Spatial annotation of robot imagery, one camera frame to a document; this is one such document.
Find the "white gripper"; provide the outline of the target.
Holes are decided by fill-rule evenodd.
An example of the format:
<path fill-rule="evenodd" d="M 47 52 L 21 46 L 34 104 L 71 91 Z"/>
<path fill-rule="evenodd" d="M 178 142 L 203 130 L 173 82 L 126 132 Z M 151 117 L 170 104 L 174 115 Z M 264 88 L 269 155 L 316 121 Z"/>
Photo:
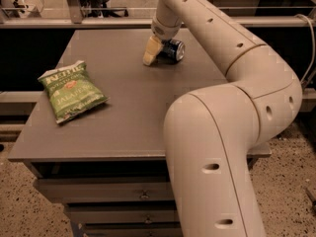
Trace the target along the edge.
<path fill-rule="evenodd" d="M 163 48 L 162 40 L 171 40 L 177 34 L 180 27 L 180 22 L 175 26 L 169 27 L 160 23 L 157 18 L 153 18 L 151 30 L 155 36 L 149 38 L 145 47 L 143 55 L 143 63 L 145 65 L 150 66 L 155 61 L 157 55 Z"/>

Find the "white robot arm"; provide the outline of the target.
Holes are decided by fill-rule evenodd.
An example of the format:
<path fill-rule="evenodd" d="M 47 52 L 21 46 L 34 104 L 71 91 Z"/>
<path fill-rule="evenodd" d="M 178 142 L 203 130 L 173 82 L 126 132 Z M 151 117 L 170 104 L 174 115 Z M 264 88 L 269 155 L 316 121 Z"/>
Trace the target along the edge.
<path fill-rule="evenodd" d="M 299 79 L 269 45 L 206 0 L 159 0 L 144 64 L 181 26 L 226 78 L 183 95 L 166 113 L 166 161 L 183 236 L 266 237 L 247 154 L 293 122 Z"/>

